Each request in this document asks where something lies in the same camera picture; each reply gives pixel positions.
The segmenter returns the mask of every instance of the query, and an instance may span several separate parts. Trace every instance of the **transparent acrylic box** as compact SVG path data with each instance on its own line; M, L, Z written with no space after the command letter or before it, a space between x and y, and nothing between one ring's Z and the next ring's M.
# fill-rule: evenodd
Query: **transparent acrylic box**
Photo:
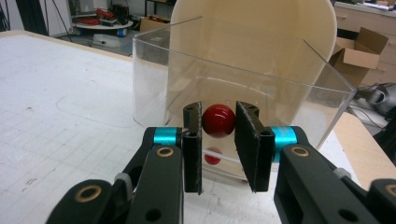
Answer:
M319 148L355 89L303 39L198 18L134 37L134 119L144 127L183 127L183 107L201 102L260 109L264 126L300 126ZM208 150L216 147L221 154ZM204 168L244 178L233 133L203 131Z

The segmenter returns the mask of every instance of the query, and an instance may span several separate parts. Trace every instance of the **white tabletop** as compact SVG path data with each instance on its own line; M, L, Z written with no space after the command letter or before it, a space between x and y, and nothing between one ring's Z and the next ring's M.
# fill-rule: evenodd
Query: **white tabletop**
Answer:
M132 66L59 41L0 38L0 223L43 223L78 182L113 182L144 131L132 117ZM354 174L333 132L320 152ZM204 172L204 193L185 194L185 223L279 223L275 183L276 168L256 194Z

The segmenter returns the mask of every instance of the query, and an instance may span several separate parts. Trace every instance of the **white cabinet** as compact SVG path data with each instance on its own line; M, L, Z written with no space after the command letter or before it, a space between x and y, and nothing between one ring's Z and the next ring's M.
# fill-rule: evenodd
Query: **white cabinet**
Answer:
M361 27L365 27L389 38L380 55L378 67L367 74L361 86L396 83L396 12L338 2L334 12L339 29L358 32Z

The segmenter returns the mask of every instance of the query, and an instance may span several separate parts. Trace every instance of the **cardboard box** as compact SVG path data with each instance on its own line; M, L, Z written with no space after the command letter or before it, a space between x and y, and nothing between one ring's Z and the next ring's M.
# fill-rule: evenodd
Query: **cardboard box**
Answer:
M388 38L362 28L356 40L338 38L329 63L354 87L359 87L370 69L376 69Z
M154 18L159 18L164 22L158 22L158 21L153 21L150 19L150 17L154 17ZM163 27L166 27L169 25L169 19L164 18L164 17L160 17L160 16L148 16L148 17L144 17L141 19L140 21L140 32L146 32L149 30L155 30L155 29L160 29Z

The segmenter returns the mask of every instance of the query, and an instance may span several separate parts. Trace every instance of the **red ball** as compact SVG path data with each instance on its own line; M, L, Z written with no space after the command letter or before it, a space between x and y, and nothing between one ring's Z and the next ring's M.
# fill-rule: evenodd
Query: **red ball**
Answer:
M212 105L202 116L202 127L214 138L222 138L233 132L235 114L227 105Z
M221 151L216 148L216 147L210 147L207 150L213 151L213 152L217 152L219 154L221 154ZM221 159L214 157L214 156L210 156L210 155L206 155L205 154L205 161L209 164L209 165L217 165L219 164L219 162L221 161Z

